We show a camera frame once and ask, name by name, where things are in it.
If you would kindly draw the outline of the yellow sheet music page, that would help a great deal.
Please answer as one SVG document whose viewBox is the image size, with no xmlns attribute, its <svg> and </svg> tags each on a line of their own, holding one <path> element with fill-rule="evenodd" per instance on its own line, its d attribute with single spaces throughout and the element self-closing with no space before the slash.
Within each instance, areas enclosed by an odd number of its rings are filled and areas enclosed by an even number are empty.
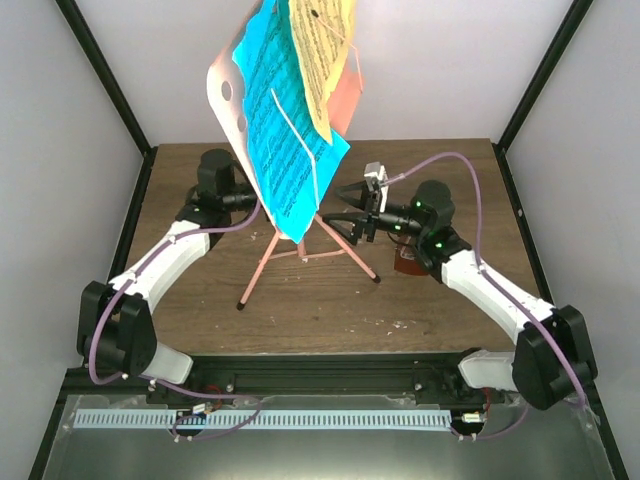
<svg viewBox="0 0 640 480">
<path fill-rule="evenodd" d="M 347 61 L 355 32 L 354 1 L 290 1 L 289 21 L 306 103 L 317 133 L 333 142 L 329 98 Z"/>
</svg>

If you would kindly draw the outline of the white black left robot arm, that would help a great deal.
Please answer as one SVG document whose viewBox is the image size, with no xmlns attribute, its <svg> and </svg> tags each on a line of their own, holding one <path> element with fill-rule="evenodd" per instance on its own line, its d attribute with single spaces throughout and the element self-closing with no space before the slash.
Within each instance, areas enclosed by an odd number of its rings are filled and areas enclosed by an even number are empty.
<svg viewBox="0 0 640 480">
<path fill-rule="evenodd" d="M 260 203 L 240 163 L 224 149 L 202 154 L 197 183 L 167 233 L 138 262 L 107 283 L 93 281 L 80 300 L 77 350 L 97 385 L 142 377 L 169 383 L 181 403 L 196 402 L 203 377 L 193 359 L 162 344 L 152 314 L 179 277 L 226 233 L 249 225 Z"/>
</svg>

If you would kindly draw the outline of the red-brown wooden metronome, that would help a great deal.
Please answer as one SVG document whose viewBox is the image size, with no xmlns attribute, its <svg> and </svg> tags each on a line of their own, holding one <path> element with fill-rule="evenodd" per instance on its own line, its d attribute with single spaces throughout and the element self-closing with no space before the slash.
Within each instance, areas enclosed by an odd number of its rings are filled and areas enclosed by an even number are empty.
<svg viewBox="0 0 640 480">
<path fill-rule="evenodd" d="M 401 237 L 396 243 L 394 270 L 410 276 L 427 276 L 428 272 L 419 263 L 415 249 L 407 237 Z"/>
</svg>

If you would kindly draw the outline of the pink tripod music stand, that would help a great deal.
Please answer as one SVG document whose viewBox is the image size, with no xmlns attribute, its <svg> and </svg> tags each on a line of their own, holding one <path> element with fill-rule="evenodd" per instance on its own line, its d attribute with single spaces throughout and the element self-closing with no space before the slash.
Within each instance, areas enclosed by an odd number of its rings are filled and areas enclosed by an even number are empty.
<svg viewBox="0 0 640 480">
<path fill-rule="evenodd" d="M 248 303 L 266 264 L 277 258 L 279 241 L 292 241 L 294 254 L 309 259 L 304 237 L 312 225 L 333 238 L 337 252 L 349 255 L 371 280 L 380 280 L 318 213 L 350 146 L 338 132 L 324 140 L 312 124 L 290 11 L 285 1 L 256 2 L 206 77 L 209 105 L 274 227 L 239 309 Z"/>
</svg>

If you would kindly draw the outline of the blue sheet music booklet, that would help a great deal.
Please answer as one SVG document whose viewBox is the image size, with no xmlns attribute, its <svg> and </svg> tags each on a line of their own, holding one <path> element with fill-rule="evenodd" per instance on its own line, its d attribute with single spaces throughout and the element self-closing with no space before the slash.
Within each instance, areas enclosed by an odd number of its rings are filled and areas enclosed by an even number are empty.
<svg viewBox="0 0 640 480">
<path fill-rule="evenodd" d="M 350 149 L 332 131 L 331 144 L 309 114 L 285 1 L 265 1 L 232 54 L 245 86 L 247 150 L 276 228 L 300 242 Z"/>
</svg>

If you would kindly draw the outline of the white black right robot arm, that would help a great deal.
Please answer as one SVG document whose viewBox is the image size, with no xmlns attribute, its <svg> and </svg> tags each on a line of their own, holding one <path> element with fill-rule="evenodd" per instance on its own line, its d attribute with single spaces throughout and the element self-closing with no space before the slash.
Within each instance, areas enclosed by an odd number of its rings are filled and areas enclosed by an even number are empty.
<svg viewBox="0 0 640 480">
<path fill-rule="evenodd" d="M 491 268 L 452 226 L 449 188 L 422 182 L 405 205 L 389 203 L 377 180 L 336 189 L 349 213 L 326 214 L 325 223 L 351 244 L 374 240 L 379 231 L 407 238 L 419 268 L 458 292 L 491 318 L 512 340 L 512 352 L 474 351 L 444 378 L 447 396 L 465 403 L 480 388 L 514 391 L 538 410 L 547 410 L 584 389 L 598 375 L 586 322 L 571 305 L 537 298 Z"/>
</svg>

